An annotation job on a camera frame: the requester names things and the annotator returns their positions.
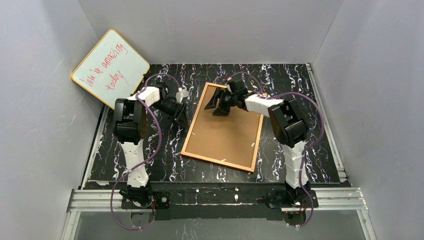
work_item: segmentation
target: whiteboard frame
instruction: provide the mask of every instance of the whiteboard frame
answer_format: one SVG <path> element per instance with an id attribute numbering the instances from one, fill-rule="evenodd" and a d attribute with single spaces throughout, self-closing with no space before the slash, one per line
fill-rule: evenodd
<path id="1" fill-rule="evenodd" d="M 84 59 L 78 64 L 78 66 L 75 68 L 75 70 L 73 70 L 70 74 L 70 78 L 72 79 L 72 81 L 74 81 L 75 83 L 77 83 L 78 85 L 80 85 L 83 89 L 85 89 L 87 92 L 91 93 L 93 96 L 95 96 L 97 99 L 99 99 L 102 103 L 106 104 L 106 106 L 108 106 L 109 108 L 115 110 L 115 106 L 111 106 L 109 105 L 107 102 L 103 101 L 103 99 L 101 99 L 99 96 L 97 96 L 96 94 L 94 94 L 92 91 L 90 91 L 87 87 L 85 87 L 84 85 L 82 85 L 79 81 L 77 81 L 74 78 L 74 73 L 80 68 L 80 66 L 86 61 L 86 59 L 90 56 L 90 54 L 94 51 L 94 49 L 96 49 L 96 47 L 99 45 L 99 43 L 102 42 L 102 40 L 106 37 L 106 35 L 108 35 L 108 33 L 110 31 L 114 31 L 122 40 L 124 40 L 124 42 L 126 44 L 128 44 L 128 46 L 130 46 L 132 48 L 132 50 L 134 50 L 134 52 L 136 52 L 147 64 L 148 64 L 148 68 L 146 70 L 146 72 L 143 74 L 143 77 L 140 79 L 140 82 L 137 84 L 137 87 L 134 89 L 134 91 L 132 91 L 132 94 L 134 94 L 137 90 L 137 88 L 140 86 L 140 84 L 142 83 L 143 79 L 144 79 L 144 75 L 147 74 L 147 72 L 150 70 L 150 63 L 143 57 L 140 55 L 140 53 L 138 51 L 136 51 L 134 49 L 134 47 L 129 44 L 127 42 L 127 40 L 125 40 L 120 34 L 119 32 L 117 32 L 115 29 L 111 28 L 109 29 L 102 37 L 101 39 L 96 43 L 96 45 L 91 49 L 91 51 L 87 54 L 87 56 L 84 57 Z"/>

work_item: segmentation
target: metal frame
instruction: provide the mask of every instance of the metal frame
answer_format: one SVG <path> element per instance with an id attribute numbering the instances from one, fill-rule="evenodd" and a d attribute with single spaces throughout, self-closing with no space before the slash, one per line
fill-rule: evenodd
<path id="1" fill-rule="evenodd" d="M 317 83 L 315 81 L 314 73 L 312 71 L 312 66 L 310 63 L 306 63 L 306 69 L 310 77 L 313 92 L 315 93 L 316 102 L 318 103 L 318 106 L 321 109 L 322 114 L 324 115 L 324 128 L 325 132 L 327 133 L 328 142 L 330 143 L 330 149 L 334 158 L 335 165 L 338 169 L 343 169 L 344 171 L 345 167 L 343 166 L 342 159 L 340 158 L 339 150 L 337 149 L 336 141 L 334 140 L 333 132 L 330 128 L 329 120 L 327 118 L 326 111 L 324 110 L 323 101 L 321 100 L 320 93 L 318 92 Z"/>
<path id="2" fill-rule="evenodd" d="M 327 133 L 331 153 L 334 158 L 334 163 L 337 167 L 338 176 L 341 182 L 347 180 L 345 169 L 341 161 L 341 157 L 336 146 L 336 142 L 331 131 L 324 106 L 320 94 L 318 92 L 317 84 L 314 78 L 312 67 L 310 63 L 306 64 L 307 71 L 310 77 L 312 88 L 315 92 L 315 98 L 318 106 L 324 115 L 324 127 Z M 109 107 L 104 106 L 102 117 L 95 135 L 94 144 L 91 148 L 90 158 L 88 160 L 87 169 L 85 170 L 82 186 L 84 189 L 86 183 L 89 181 L 91 169 L 93 167 L 94 159 L 96 157 L 99 140 L 102 135 L 103 128 L 105 127 L 106 117 L 108 116 Z M 368 206 L 364 200 L 364 196 L 359 187 L 332 187 L 332 188 L 313 188 L 318 198 L 319 207 L 314 210 L 317 211 L 337 211 L 337 210 L 356 210 L 358 219 L 362 226 L 362 231 L 366 240 L 376 240 L 370 218 L 368 216 Z M 81 212 L 109 212 L 111 190 L 73 190 L 68 205 L 66 221 L 62 232 L 62 240 L 73 240 L 77 231 L 77 226 L 80 220 Z M 114 192 L 112 206 L 116 212 L 151 212 L 151 209 L 122 209 L 121 202 L 123 197 Z M 282 208 L 282 211 L 291 211 L 292 208 Z"/>
<path id="3" fill-rule="evenodd" d="M 66 215 L 65 226 L 63 228 L 62 240 L 73 240 L 77 233 L 78 222 L 80 221 L 80 211 L 68 212 Z"/>
<path id="4" fill-rule="evenodd" d="M 100 136 L 102 135 L 103 128 L 105 127 L 106 118 L 108 117 L 108 112 L 110 107 L 108 107 L 106 104 L 103 105 L 103 112 L 101 114 L 101 119 L 98 124 L 97 132 L 95 133 L 94 143 L 92 145 L 92 148 L 90 150 L 90 158 L 88 159 L 87 168 L 84 172 L 84 178 L 82 179 L 81 188 L 84 189 L 86 187 L 87 182 L 89 181 L 89 177 L 92 172 L 94 159 L 96 158 L 97 148 L 99 147 L 99 141 Z"/>
<path id="5" fill-rule="evenodd" d="M 368 206 L 359 187 L 313 188 L 318 198 L 319 207 L 316 211 L 356 210 L 362 231 L 366 240 L 376 240 Z M 81 212 L 109 212 L 112 190 L 73 190 L 64 225 L 62 240 L 73 240 L 76 234 Z M 113 208 L 116 212 L 150 213 L 151 209 L 122 209 L 123 197 L 113 193 Z M 292 208 L 282 208 L 282 211 L 292 211 Z"/>

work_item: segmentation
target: enclosure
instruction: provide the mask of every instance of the enclosure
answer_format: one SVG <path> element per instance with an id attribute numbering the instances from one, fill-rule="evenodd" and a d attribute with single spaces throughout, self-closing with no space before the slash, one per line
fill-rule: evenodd
<path id="1" fill-rule="evenodd" d="M 410 196 L 423 197 L 424 2 L 18 0 L 0 6 L 5 239 L 422 238 L 423 217 Z M 110 128 L 113 112 L 70 79 L 109 29 L 151 64 L 149 74 L 165 72 L 193 86 L 189 116 L 200 86 L 221 84 L 238 71 L 256 75 L 268 94 L 311 96 L 324 111 L 326 134 L 308 166 L 322 203 L 310 225 L 296 231 L 253 208 L 238 216 L 188 214 L 138 232 L 115 225 L 107 195 L 125 169 L 117 167 L 123 155 Z M 302 111 L 318 121 L 307 105 Z M 169 129 L 163 135 L 174 139 L 170 149 L 181 151 L 184 141 Z M 190 184 L 194 195 L 205 182 L 249 194 L 256 186 L 276 188 L 285 169 L 275 160 L 282 151 L 267 137 L 271 132 L 264 119 L 252 174 L 163 153 L 148 166 L 150 179 L 175 194 L 182 190 L 169 190 L 172 182 Z M 104 194 L 93 198 L 98 191 Z M 187 211 L 182 206 L 173 207 Z"/>

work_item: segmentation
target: wooden frame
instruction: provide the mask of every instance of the wooden frame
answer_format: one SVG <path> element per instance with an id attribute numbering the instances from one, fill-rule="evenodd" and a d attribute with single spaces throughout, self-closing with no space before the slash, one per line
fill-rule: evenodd
<path id="1" fill-rule="evenodd" d="M 208 162 L 211 162 L 211 163 L 214 163 L 214 164 L 224 165 L 224 166 L 228 166 L 228 167 L 231 167 L 231 168 L 240 169 L 240 170 L 244 170 L 244 171 L 248 171 L 248 172 L 254 172 L 257 154 L 258 154 L 258 148 L 259 148 L 259 139 L 261 137 L 261 131 L 262 131 L 262 123 L 263 123 L 263 119 L 264 119 L 263 115 L 258 115 L 257 113 L 254 113 L 256 116 L 259 116 L 259 121 L 258 121 L 257 134 L 256 134 L 256 138 L 255 138 L 255 141 L 254 141 L 254 146 L 252 146 L 252 147 L 254 147 L 254 150 L 253 150 L 251 166 L 245 166 L 245 165 L 235 164 L 235 163 L 231 163 L 231 162 L 226 162 L 225 159 L 222 159 L 222 160 L 214 159 L 214 158 L 210 158 L 210 157 L 207 157 L 207 156 L 198 155 L 198 154 L 186 151 L 187 146 L 189 144 L 189 141 L 192 137 L 193 129 L 195 128 L 196 120 L 198 119 L 199 112 L 202 108 L 202 103 L 204 101 L 205 94 L 207 92 L 208 87 L 225 88 L 224 85 L 219 85 L 219 84 L 210 83 L 210 82 L 206 83 L 206 85 L 204 86 L 203 92 L 201 94 L 199 103 L 197 105 L 197 109 L 196 109 L 196 112 L 194 114 L 193 121 L 191 122 L 190 129 L 188 130 L 187 137 L 186 137 L 184 145 L 182 147 L 181 154 L 184 155 L 184 156 L 187 156 L 187 157 L 208 161 Z"/>

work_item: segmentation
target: cork board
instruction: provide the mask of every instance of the cork board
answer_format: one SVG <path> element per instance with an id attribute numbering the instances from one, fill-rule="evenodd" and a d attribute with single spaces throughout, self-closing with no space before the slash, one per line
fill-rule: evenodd
<path id="1" fill-rule="evenodd" d="M 212 115 L 216 108 L 204 108 L 216 88 L 225 86 L 206 83 L 181 154 L 253 172 L 264 116 L 238 107 L 232 107 L 228 116 Z"/>

